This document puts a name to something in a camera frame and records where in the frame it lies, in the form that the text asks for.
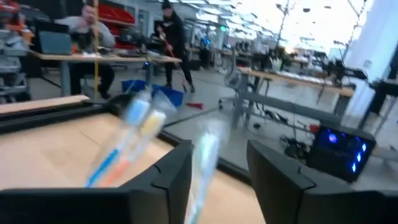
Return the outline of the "red handled broom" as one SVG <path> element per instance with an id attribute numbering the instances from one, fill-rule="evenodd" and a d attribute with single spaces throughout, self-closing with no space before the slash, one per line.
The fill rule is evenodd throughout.
<path id="1" fill-rule="evenodd" d="M 164 33 L 164 31 L 162 31 L 160 29 L 159 29 L 159 37 L 164 42 L 164 44 L 166 45 L 166 49 L 169 52 L 170 56 L 172 58 L 178 59 L 178 61 L 174 61 L 175 68 L 178 70 L 178 73 L 180 74 L 180 76 L 182 78 L 182 88 L 183 88 L 184 92 L 187 93 L 188 92 L 187 88 L 189 87 L 189 84 L 188 84 L 188 82 L 187 82 L 187 80 L 186 80 L 186 78 L 185 78 L 185 76 L 183 74 L 183 70 L 182 70 L 182 68 L 180 66 L 180 64 L 182 63 L 182 60 L 180 58 L 176 57 L 174 55 L 173 51 L 170 50 L 171 45 L 167 42 L 166 34 Z"/>

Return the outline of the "grey mesh office chair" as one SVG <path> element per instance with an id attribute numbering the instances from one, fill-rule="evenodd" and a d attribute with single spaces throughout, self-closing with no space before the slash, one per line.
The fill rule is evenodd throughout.
<path id="1" fill-rule="evenodd" d="M 246 58 L 241 58 L 235 53 L 232 53 L 228 57 L 229 69 L 224 76 L 224 85 L 232 90 L 234 90 L 234 96 L 221 97 L 218 100 L 218 109 L 222 110 L 224 105 L 227 103 L 236 104 L 238 98 L 245 93 L 248 88 L 249 81 L 248 77 L 238 68 L 237 59 L 243 62 L 249 63 L 250 61 Z"/>

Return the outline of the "blue toothbrush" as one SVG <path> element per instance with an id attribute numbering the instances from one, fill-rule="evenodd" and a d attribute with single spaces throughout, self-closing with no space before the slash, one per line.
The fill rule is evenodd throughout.
<path id="1" fill-rule="evenodd" d="M 93 187 L 110 168 L 117 163 L 120 155 L 134 139 L 138 127 L 143 123 L 151 105 L 151 93 L 140 91 L 127 104 L 119 128 L 91 163 L 85 187 Z"/>

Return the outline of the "person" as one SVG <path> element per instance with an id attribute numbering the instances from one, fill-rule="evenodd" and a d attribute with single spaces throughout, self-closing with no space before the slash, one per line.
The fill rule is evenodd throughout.
<path id="1" fill-rule="evenodd" d="M 167 42 L 171 45 L 170 50 L 173 51 L 174 55 L 182 60 L 180 64 L 183 74 L 190 86 L 190 92 L 195 92 L 195 87 L 192 81 L 190 72 L 190 64 L 188 61 L 187 51 L 185 48 L 185 29 L 183 27 L 183 21 L 181 17 L 173 9 L 172 3 L 169 0 L 163 0 L 162 3 L 163 21 L 162 24 L 157 27 L 157 30 L 162 30 L 166 34 Z M 166 49 L 165 53 L 170 57 L 169 52 Z"/>
<path id="2" fill-rule="evenodd" d="M 68 26 L 71 39 L 77 44 L 84 43 L 81 51 L 89 52 L 93 49 L 95 9 L 92 3 L 84 4 L 81 15 L 64 17 L 55 22 Z M 99 45 L 102 47 L 112 49 L 115 46 L 114 36 L 102 22 L 98 23 L 98 38 Z M 95 66 L 88 62 L 73 62 L 69 65 L 69 69 L 71 94 L 79 95 L 81 93 L 80 80 L 86 75 L 94 75 Z M 110 65 L 100 63 L 98 65 L 98 76 L 100 77 L 98 93 L 103 99 L 107 100 L 110 97 L 108 90 L 114 80 L 114 70 Z"/>

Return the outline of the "red storage bins shelf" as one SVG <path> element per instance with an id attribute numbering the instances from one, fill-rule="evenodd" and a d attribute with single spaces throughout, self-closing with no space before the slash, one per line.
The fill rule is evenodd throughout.
<path id="1" fill-rule="evenodd" d="M 125 9 L 117 8 L 107 4 L 98 6 L 99 20 L 123 26 L 134 26 L 135 18 Z"/>

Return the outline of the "wooden top office desk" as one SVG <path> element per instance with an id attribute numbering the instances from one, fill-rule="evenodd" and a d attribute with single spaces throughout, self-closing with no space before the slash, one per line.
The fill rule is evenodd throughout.
<path id="1" fill-rule="evenodd" d="M 73 54 L 73 55 L 50 55 L 50 54 L 41 54 L 35 52 L 33 50 L 30 51 L 33 55 L 38 57 L 41 60 L 58 60 L 60 61 L 59 69 L 60 69 L 60 81 L 61 81 L 61 95 L 69 96 L 70 95 L 70 71 L 68 64 L 72 62 L 126 62 L 126 63 L 138 63 L 138 62 L 149 62 L 149 71 L 146 75 L 147 84 L 150 83 L 150 78 L 154 74 L 153 67 L 155 63 L 166 63 L 173 62 L 179 63 L 181 60 L 179 58 L 172 58 L 167 56 L 145 56 L 145 57 L 119 57 L 117 55 L 100 57 L 99 55 L 94 56 L 83 56 L 82 54 Z"/>

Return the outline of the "long wooden top workbench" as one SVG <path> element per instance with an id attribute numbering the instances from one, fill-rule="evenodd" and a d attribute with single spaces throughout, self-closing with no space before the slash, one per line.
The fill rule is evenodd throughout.
<path id="1" fill-rule="evenodd" d="M 238 67 L 237 69 L 242 74 L 245 74 L 247 76 L 254 76 L 260 79 L 281 81 L 289 84 L 310 86 L 312 88 L 320 89 L 320 96 L 318 98 L 322 97 L 324 91 L 338 94 L 339 99 L 335 105 L 334 112 L 332 113 L 315 112 L 315 110 L 312 110 L 311 108 L 305 108 L 305 110 L 307 110 L 308 113 L 304 113 L 304 115 L 310 115 L 309 111 L 312 110 L 311 112 L 312 119 L 324 120 L 328 123 L 337 123 L 337 124 L 341 123 L 345 110 L 348 106 L 348 103 L 351 97 L 354 95 L 354 88 L 349 88 L 347 86 L 343 87 L 334 86 L 332 82 L 330 82 L 329 80 L 324 80 L 321 78 L 300 76 L 295 73 L 289 73 L 289 72 L 279 72 L 279 73 L 259 72 L 251 70 L 248 67 Z"/>

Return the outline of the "green toothbrush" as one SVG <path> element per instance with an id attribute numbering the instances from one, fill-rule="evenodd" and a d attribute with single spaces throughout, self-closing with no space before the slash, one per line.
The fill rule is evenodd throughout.
<path id="1" fill-rule="evenodd" d="M 219 153 L 228 142 L 229 132 L 228 121 L 211 119 L 203 124 L 201 134 L 194 142 L 192 181 L 184 224 L 198 224 Z"/>

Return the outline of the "grey storage rack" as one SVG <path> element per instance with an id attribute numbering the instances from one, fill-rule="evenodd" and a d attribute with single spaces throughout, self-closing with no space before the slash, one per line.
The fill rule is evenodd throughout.
<path id="1" fill-rule="evenodd" d="M 28 54 L 31 38 L 18 2 L 0 0 L 0 104 L 30 99 L 21 58 Z"/>

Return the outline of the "pale orange toothbrush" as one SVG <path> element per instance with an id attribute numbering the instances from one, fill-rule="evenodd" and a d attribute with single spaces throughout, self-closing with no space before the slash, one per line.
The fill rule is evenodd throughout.
<path id="1" fill-rule="evenodd" d="M 176 112 L 176 107 L 162 92 L 156 93 L 150 103 L 150 109 L 138 127 L 134 139 L 120 155 L 117 163 L 100 178 L 98 186 L 109 187 L 116 182 L 148 148 L 150 141 L 159 134 L 168 115 Z"/>

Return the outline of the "dark laptop screen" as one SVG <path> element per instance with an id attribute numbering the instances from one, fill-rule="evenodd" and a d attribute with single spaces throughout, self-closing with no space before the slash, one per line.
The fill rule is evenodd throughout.
<path id="1" fill-rule="evenodd" d="M 53 22 L 35 21 L 35 51 L 50 55 L 71 55 L 69 27 Z"/>

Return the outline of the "black computer with blue lights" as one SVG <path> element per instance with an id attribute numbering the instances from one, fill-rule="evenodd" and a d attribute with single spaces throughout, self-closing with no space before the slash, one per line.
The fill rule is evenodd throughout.
<path id="1" fill-rule="evenodd" d="M 376 139 L 361 129 L 322 123 L 315 134 L 307 165 L 349 183 L 362 173 Z"/>

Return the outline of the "black side table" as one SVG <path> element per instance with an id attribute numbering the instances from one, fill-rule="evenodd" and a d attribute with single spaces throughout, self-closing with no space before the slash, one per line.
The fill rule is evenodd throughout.
<path id="1" fill-rule="evenodd" d="M 393 96 L 395 100 L 398 100 L 398 80 L 376 80 L 368 85 L 374 90 L 374 96 L 371 100 L 371 104 L 366 109 L 364 117 L 359 123 L 359 129 L 364 128 L 364 125 L 366 124 L 366 121 L 371 113 L 380 115 L 381 108 L 387 96 Z"/>

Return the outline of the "blue plastic bin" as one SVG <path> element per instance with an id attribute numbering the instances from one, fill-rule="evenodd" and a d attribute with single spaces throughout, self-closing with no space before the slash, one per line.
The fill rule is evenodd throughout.
<path id="1" fill-rule="evenodd" d="M 123 92 L 139 92 L 145 90 L 147 83 L 144 80 L 122 80 L 121 88 Z M 175 107 L 179 107 L 183 104 L 184 93 L 172 88 L 168 88 L 162 85 L 152 85 L 152 94 L 155 95 L 158 92 L 162 92 L 165 96 L 169 98 L 171 103 Z"/>

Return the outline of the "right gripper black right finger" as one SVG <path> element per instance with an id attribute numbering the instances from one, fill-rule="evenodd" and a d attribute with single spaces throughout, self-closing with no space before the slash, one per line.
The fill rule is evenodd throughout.
<path id="1" fill-rule="evenodd" d="M 355 190 L 257 140 L 247 162 L 266 224 L 398 224 L 398 190 Z"/>

